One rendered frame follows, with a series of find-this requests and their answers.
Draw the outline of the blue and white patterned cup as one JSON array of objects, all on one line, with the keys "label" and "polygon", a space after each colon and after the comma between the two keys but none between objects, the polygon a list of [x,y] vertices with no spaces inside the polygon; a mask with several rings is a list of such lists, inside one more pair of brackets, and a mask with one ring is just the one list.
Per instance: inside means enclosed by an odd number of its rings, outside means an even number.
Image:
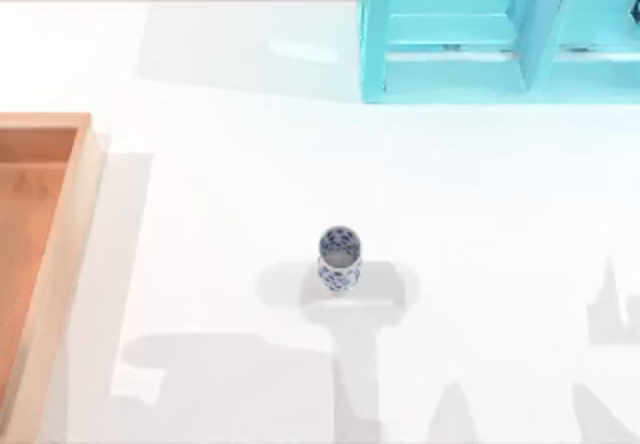
[{"label": "blue and white patterned cup", "polygon": [[318,244],[318,276],[333,293],[348,292],[361,275],[362,245],[358,234],[346,226],[333,226]]}]

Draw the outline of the shallow salmon-coloured box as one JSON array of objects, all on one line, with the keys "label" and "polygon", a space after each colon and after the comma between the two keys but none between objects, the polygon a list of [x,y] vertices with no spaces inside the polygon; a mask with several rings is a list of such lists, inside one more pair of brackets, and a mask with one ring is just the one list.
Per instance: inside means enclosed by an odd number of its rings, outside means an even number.
[{"label": "shallow salmon-coloured box", "polygon": [[105,151],[88,113],[0,112],[0,444],[35,444]]}]

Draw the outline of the light blue rack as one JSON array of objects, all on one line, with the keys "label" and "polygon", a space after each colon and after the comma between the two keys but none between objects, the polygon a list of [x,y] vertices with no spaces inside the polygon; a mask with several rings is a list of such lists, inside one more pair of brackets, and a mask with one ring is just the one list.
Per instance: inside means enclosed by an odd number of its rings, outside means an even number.
[{"label": "light blue rack", "polygon": [[640,104],[640,0],[359,0],[369,103]]}]

